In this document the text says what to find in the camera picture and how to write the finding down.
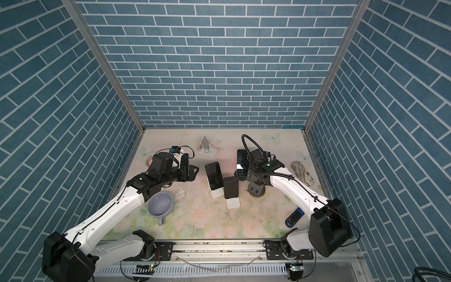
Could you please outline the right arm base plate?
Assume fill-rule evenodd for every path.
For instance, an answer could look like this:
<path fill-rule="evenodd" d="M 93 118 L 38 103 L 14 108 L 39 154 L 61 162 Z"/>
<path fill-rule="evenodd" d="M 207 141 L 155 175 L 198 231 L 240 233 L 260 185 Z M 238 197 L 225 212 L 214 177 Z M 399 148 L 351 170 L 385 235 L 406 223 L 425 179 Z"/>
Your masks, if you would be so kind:
<path fill-rule="evenodd" d="M 286 241 L 282 240 L 265 240 L 263 247 L 267 260 L 313 260 L 312 250 L 302 249 L 295 251 Z"/>

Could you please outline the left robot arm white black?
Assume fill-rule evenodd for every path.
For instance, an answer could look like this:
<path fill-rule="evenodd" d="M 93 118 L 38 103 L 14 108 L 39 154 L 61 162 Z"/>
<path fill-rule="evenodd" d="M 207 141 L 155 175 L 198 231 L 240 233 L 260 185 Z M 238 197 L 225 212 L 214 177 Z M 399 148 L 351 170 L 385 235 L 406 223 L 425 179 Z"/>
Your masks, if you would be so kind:
<path fill-rule="evenodd" d="M 166 173 L 141 173 L 110 202 L 77 226 L 63 234 L 50 234 L 43 244 L 42 272 L 54 282 L 87 282 L 96 271 L 124 259 L 137 257 L 148 261 L 156 258 L 153 236 L 136 230 L 113 243 L 97 244 L 129 213 L 146 203 L 161 188 L 174 182 L 192 182 L 199 168 L 193 165 L 171 168 Z"/>

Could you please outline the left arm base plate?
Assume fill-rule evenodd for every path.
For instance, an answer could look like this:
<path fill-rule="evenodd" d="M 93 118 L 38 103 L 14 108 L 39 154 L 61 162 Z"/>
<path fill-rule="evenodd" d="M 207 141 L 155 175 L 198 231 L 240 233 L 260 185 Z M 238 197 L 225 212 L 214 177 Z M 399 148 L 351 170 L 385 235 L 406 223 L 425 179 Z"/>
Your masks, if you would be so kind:
<path fill-rule="evenodd" d="M 135 257 L 126 258 L 126 262 L 155 262 L 170 261 L 174 247 L 173 242 L 146 243 L 143 250 Z"/>

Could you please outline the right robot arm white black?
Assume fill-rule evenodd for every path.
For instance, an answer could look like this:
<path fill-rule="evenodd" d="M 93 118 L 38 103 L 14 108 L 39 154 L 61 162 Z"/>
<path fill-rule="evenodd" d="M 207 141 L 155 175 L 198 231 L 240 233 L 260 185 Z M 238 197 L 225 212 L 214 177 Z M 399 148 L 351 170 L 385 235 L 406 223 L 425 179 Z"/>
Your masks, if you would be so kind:
<path fill-rule="evenodd" d="M 351 223 L 346 207 L 339 199 L 330 200 L 313 191 L 278 159 L 270 159 L 258 149 L 247 152 L 245 160 L 249 165 L 248 174 L 254 178 L 253 184 L 271 186 L 283 192 L 309 221 L 307 230 L 291 230 L 281 239 L 286 256 L 291 257 L 295 251 L 314 249 L 329 257 L 351 238 Z"/>

